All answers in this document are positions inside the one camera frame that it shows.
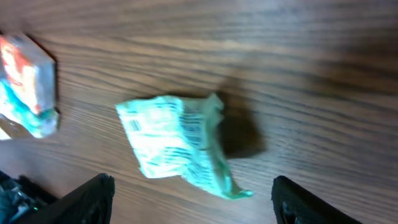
plastic wrapper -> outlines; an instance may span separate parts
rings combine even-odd
[[[54,133],[55,62],[24,34],[0,36],[0,50],[0,140]]]
[[[250,197],[252,191],[234,182],[220,146],[223,107],[213,94],[207,99],[132,100],[116,105],[116,110],[146,177],[180,175],[223,198]]]

trash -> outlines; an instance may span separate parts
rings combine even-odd
[[[35,138],[54,133],[58,124],[54,60],[24,34],[0,36],[0,49],[1,139],[26,133],[14,123]]]
[[[181,175],[207,192],[227,198],[250,197],[231,175],[218,139],[224,105],[206,99],[158,96],[116,105],[129,142],[147,178]]]

wooden surface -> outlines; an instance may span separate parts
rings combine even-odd
[[[398,222],[398,1],[1,0],[0,29],[58,60],[58,134],[0,142],[0,169],[62,196],[116,178],[112,223],[275,223],[286,175],[363,223]],[[229,202],[145,179],[114,104],[220,93]]]

wooden table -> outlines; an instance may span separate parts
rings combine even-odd
[[[397,223],[397,28],[388,0],[2,0],[0,29],[58,61],[62,122],[0,142],[0,170],[59,197],[106,172],[118,224],[275,223],[278,175],[363,223]],[[214,91],[246,200],[144,178],[114,109]]]

white and teal packet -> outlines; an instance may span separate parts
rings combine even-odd
[[[116,105],[129,142],[147,178],[181,175],[207,192],[227,198],[250,197],[229,171],[218,139],[224,104],[207,99],[158,96]]]

